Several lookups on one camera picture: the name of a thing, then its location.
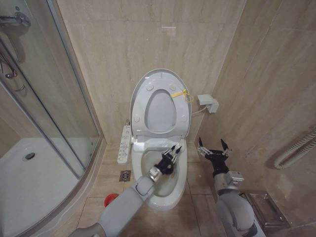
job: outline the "shower pipe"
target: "shower pipe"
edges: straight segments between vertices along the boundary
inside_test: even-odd
[[[316,147],[316,129],[279,155],[274,162],[275,168],[286,169],[290,167],[314,147]]]

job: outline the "floor drain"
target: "floor drain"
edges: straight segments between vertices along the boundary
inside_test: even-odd
[[[28,161],[28,160],[34,158],[34,156],[35,156],[35,153],[34,153],[34,152],[28,153],[28,154],[23,158],[23,160]]]
[[[120,182],[130,181],[130,170],[121,170],[119,181]]]

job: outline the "bathroom floor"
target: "bathroom floor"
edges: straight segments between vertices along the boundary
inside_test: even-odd
[[[221,221],[215,214],[215,202],[194,143],[188,143],[188,175],[185,192],[172,210],[156,211],[142,206],[120,237],[225,237]],[[86,200],[77,212],[54,233],[67,237],[75,228],[94,224],[103,211],[104,198],[111,193],[122,193],[134,183],[119,182],[121,170],[132,170],[131,160],[117,164],[119,145],[108,145],[102,164]]]

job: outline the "yellow cable tie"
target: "yellow cable tie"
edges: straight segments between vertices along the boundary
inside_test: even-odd
[[[186,89],[184,89],[183,91],[180,91],[180,92],[172,94],[171,98],[174,98],[174,97],[177,97],[177,96],[180,96],[180,95],[184,95],[184,100],[187,103],[192,103],[193,100],[194,100],[193,96],[190,95]]]

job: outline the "white toilet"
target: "white toilet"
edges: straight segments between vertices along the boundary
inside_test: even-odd
[[[186,136],[191,122],[191,104],[184,95],[172,94],[187,87],[173,71],[156,69],[148,72],[136,85],[131,102],[131,148],[135,180],[148,175],[161,160],[161,152],[179,142],[182,145],[174,172],[156,184],[147,204],[157,210],[172,209],[181,199],[187,179]]]

